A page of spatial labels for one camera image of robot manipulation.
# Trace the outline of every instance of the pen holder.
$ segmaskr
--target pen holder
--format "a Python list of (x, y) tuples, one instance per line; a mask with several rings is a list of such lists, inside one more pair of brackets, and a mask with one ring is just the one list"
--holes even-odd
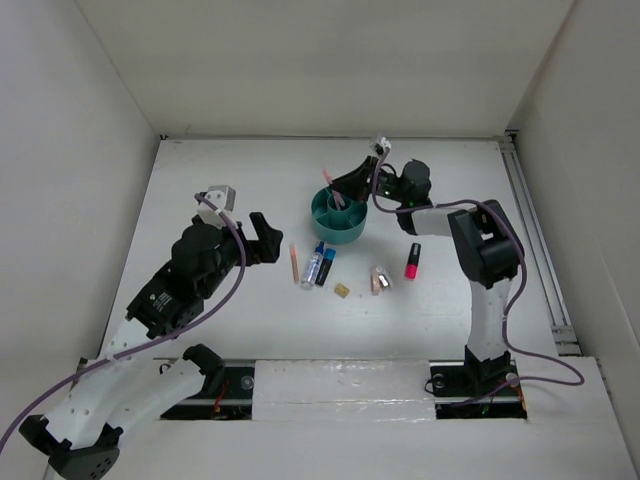
[(357, 239), (364, 230), (367, 204), (353, 202), (342, 196), (345, 206), (336, 208), (330, 188), (323, 188), (311, 201), (313, 229), (320, 240), (332, 245), (344, 245)]

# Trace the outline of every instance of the tabletop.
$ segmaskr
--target tabletop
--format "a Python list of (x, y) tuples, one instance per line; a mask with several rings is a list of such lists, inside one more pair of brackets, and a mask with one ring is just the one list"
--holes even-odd
[(636, 479), (596, 362), (567, 361), (585, 384), (523, 384), (528, 420), (435, 420), (411, 360), (258, 362), (257, 418), (155, 422), (108, 479)]
[[(513, 309), (513, 342), (556, 354), (549, 308), (519, 217), (498, 145), (490, 140), (392, 140), (388, 162), (398, 170), (410, 159), (431, 168), (434, 202), (460, 198), (497, 199), (525, 246), (529, 283)], [(471, 293), (451, 239), (412, 237), (395, 215), (369, 202), (366, 227), (355, 242), (336, 247), (323, 288), (304, 291), (293, 284), (288, 245), (297, 246), (302, 270), (317, 239), (311, 226), (313, 195), (326, 186), (322, 168), (338, 177), (370, 153), (366, 139), (220, 139), (161, 143), (135, 230), (105, 338), (122, 321), (127, 305), (169, 259), (196, 212), (195, 192), (228, 184), (236, 192), (234, 219), (247, 225), (263, 212), (284, 232), (280, 260), (247, 269), (235, 297), (216, 316), (171, 343), (180, 356), (206, 343), (225, 358), (248, 359), (460, 359), (471, 319)], [(412, 242), (422, 245), (418, 278), (403, 279)], [(379, 296), (370, 292), (369, 272), (382, 265), (394, 280)], [(232, 271), (205, 308), (234, 281)], [(336, 283), (351, 292), (340, 298)]]

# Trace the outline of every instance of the purple cable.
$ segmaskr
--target purple cable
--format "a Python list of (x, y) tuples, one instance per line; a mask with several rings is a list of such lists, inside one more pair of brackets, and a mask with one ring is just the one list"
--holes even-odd
[[(195, 195), (195, 199), (198, 200), (199, 202), (204, 203), (206, 206), (208, 206), (212, 210), (218, 211), (218, 207), (216, 207), (213, 203), (211, 203), (209, 200), (204, 198), (202, 195)], [(240, 270), (238, 272), (238, 276), (236, 277), (236, 281), (231, 287), (231, 290), (229, 290), (229, 292), (224, 297), (222, 297), (222, 299), (211, 310), (209, 310), (207, 313), (203, 314), (201, 317), (191, 322), (189, 325), (186, 325), (176, 330), (175, 332), (170, 333), (166, 337), (160, 337), (150, 342), (144, 343), (142, 345), (138, 345), (137, 347), (133, 347), (128, 350), (124, 350), (122, 352), (116, 353), (113, 356), (113, 358), (115, 358), (116, 360), (119, 360), (123, 357), (134, 355), (143, 350), (147, 350), (149, 348), (155, 347), (156, 345), (160, 345), (161, 343), (165, 343), (165, 342), (168, 342), (169, 340), (178, 338), (183, 333), (187, 333), (188, 331), (193, 330), (198, 325), (200, 325), (201, 323), (203, 323), (204, 321), (208, 320), (213, 315), (215, 315), (222, 307), (225, 306), (225, 304), (236, 293), (236, 291), (238, 290), (238, 287), (240, 286), (240, 282), (244, 277), (244, 271), (247, 266), (247, 256), (246, 256), (246, 252), (244, 251), (244, 245), (242, 243), (242, 239), (240, 238), (240, 235), (238, 235), (238, 232), (236, 231), (236, 228), (237, 228), (236, 225), (234, 225), (234, 223), (222, 211), (219, 212), (219, 215), (220, 215), (220, 218), (222, 218), (222, 220), (224, 221), (225, 225), (229, 228), (229, 231), (231, 232), (231, 235), (233, 235), (234, 240), (238, 243), (238, 250), (240, 251)], [(76, 380), (87, 375), (88, 373), (94, 372), (97, 369), (104, 367), (108, 363), (109, 363), (109, 360), (105, 358), (97, 361), (96, 363), (91, 364), (86, 368), (83, 368), (82, 370), (74, 373), (73, 375), (69, 375), (67, 378), (60, 380), (53, 387), (48, 389), (46, 392), (44, 392), (42, 395), (36, 398), (33, 402), (27, 405), (27, 407), (22, 412), (20, 412), (20, 414), (18, 414), (18, 416), (13, 420), (13, 422), (11, 422), (7, 430), (2, 435), (2, 438), (0, 438), (0, 454), (2, 454), (4, 447), (7, 445), (7, 442), (9, 441), (9, 437), (11, 437), (11, 435), (18, 428), (20, 423), (22, 423), (22, 421), (27, 417), (27, 415), (29, 415), (29, 413), (31, 413), (31, 411), (34, 408), (36, 408), (43, 401), (45, 401), (47, 398), (49, 398), (51, 395), (56, 393), (65, 385), (69, 385), (70, 383), (75, 382)]]
[(424, 205), (424, 206), (412, 207), (412, 208), (399, 208), (397, 210), (391, 210), (389, 208), (382, 207), (378, 203), (378, 199), (377, 199), (378, 178), (380, 176), (380, 170), (382, 169), (382, 165), (385, 163), (385, 161), (387, 160), (387, 157), (389, 156), (389, 152), (390, 152), (389, 149), (385, 149), (384, 150), (383, 154), (380, 156), (380, 158), (378, 160), (378, 164), (376, 165), (376, 169), (373, 172), (373, 180), (372, 180), (373, 181), (373, 185), (372, 185), (372, 188), (371, 188), (371, 195), (373, 197), (372, 198), (373, 199), (373, 204), (376, 206), (376, 208), (378, 210), (380, 210), (381, 212), (384, 212), (384, 213), (395, 213), (395, 214), (398, 214), (398, 213), (413, 213), (413, 212), (417, 212), (418, 210), (428, 210), (428, 209), (432, 209), (432, 208), (448, 208), (448, 207), (456, 207), (458, 205), (471, 204), (471, 205), (475, 205), (477, 208), (479, 208), (482, 211), (484, 211), (487, 214), (489, 214), (491, 216), (491, 218), (496, 222), (496, 224), (498, 225), (500, 230), (507, 236), (509, 241), (513, 244), (513, 246), (514, 246), (514, 248), (516, 250), (516, 255), (518, 256), (518, 261), (520, 262), (521, 270), (522, 270), (522, 281), (520, 282), (520, 286), (518, 287), (518, 290), (516, 290), (516, 293), (513, 294), (513, 297), (511, 297), (509, 302), (507, 302), (507, 305), (505, 306), (504, 312), (503, 312), (504, 317), (503, 317), (503, 321), (502, 321), (502, 338), (504, 340), (505, 345), (507, 346), (507, 348), (509, 350), (512, 350), (512, 351), (514, 351), (516, 353), (519, 353), (521, 355), (525, 355), (527, 357), (541, 358), (543, 360), (548, 360), (550, 362), (557, 363), (558, 365), (561, 365), (561, 366), (563, 366), (565, 368), (568, 368), (573, 373), (575, 373), (577, 375), (577, 377), (578, 377), (578, 380), (576, 380), (575, 382), (571, 382), (571, 381), (566, 381), (566, 380), (557, 380), (557, 379), (554, 379), (554, 378), (537, 377), (537, 376), (532, 376), (532, 375), (525, 375), (525, 376), (522, 376), (522, 377), (516, 376), (514, 378), (509, 379), (505, 383), (502, 383), (502, 384), (498, 385), (496, 388), (491, 390), (489, 393), (485, 393), (484, 395), (480, 395), (480, 396), (475, 397), (475, 398), (470, 398), (469, 400), (465, 400), (464, 402), (452, 403), (451, 406), (464, 407), (464, 406), (467, 406), (467, 405), (471, 405), (471, 404), (476, 403), (476, 402), (478, 402), (480, 400), (484, 400), (485, 398), (489, 398), (489, 397), (494, 396), (496, 393), (498, 393), (503, 388), (515, 386), (515, 385), (517, 385), (518, 383), (520, 383), (523, 380), (534, 380), (534, 381), (538, 381), (538, 382), (555, 383), (557, 385), (568, 385), (568, 386), (572, 386), (572, 387), (578, 387), (580, 385), (583, 385), (584, 382), (585, 382), (584, 376), (575, 367), (573, 367), (572, 365), (569, 365), (567, 362), (564, 362), (564, 361), (562, 361), (562, 360), (560, 360), (558, 358), (555, 358), (555, 357), (551, 357), (549, 355), (544, 355), (542, 353), (529, 352), (529, 351), (526, 351), (526, 350), (522, 350), (520, 348), (516, 348), (509, 341), (509, 336), (508, 336), (508, 332), (507, 332), (507, 317), (509, 315), (509, 312), (513, 308), (513, 305), (516, 303), (518, 298), (520, 298), (520, 296), (524, 292), (524, 288), (527, 285), (527, 279), (528, 279), (527, 264), (525, 263), (525, 260), (524, 260), (524, 252), (520, 248), (520, 243), (517, 240), (515, 232), (511, 228), (509, 228), (509, 226), (502, 220), (502, 218), (500, 218), (500, 216), (495, 211), (493, 211), (491, 209), (491, 207), (489, 207), (486, 203), (479, 202), (477, 200), (464, 199), (464, 200), (457, 200), (455, 202), (439, 203), (439, 204), (434, 205), (434, 206)]

